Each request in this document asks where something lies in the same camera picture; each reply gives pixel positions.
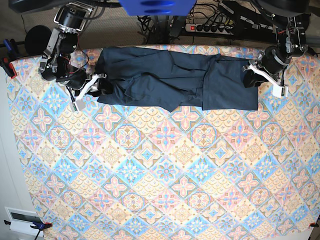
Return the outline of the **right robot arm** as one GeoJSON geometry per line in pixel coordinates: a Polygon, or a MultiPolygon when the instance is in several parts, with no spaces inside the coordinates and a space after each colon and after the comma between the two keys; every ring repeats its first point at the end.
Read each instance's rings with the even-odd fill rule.
{"type": "Polygon", "coordinates": [[[73,103],[85,95],[99,97],[114,91],[106,74],[90,75],[84,65],[73,66],[71,54],[79,47],[79,34],[89,21],[100,18],[107,8],[120,6],[107,0],[80,0],[63,5],[55,15],[57,27],[52,30],[38,70],[44,80],[65,86],[73,103]]]}

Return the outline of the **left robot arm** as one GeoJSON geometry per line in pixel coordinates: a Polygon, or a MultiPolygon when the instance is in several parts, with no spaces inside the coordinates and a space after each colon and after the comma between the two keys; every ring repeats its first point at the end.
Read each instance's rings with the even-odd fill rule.
{"type": "Polygon", "coordinates": [[[260,14],[274,26],[276,46],[269,46],[258,59],[244,66],[245,88],[259,87],[264,82],[275,81],[285,86],[285,70],[293,57],[307,52],[305,27],[302,17],[307,12],[308,0],[252,0],[260,14]]]}

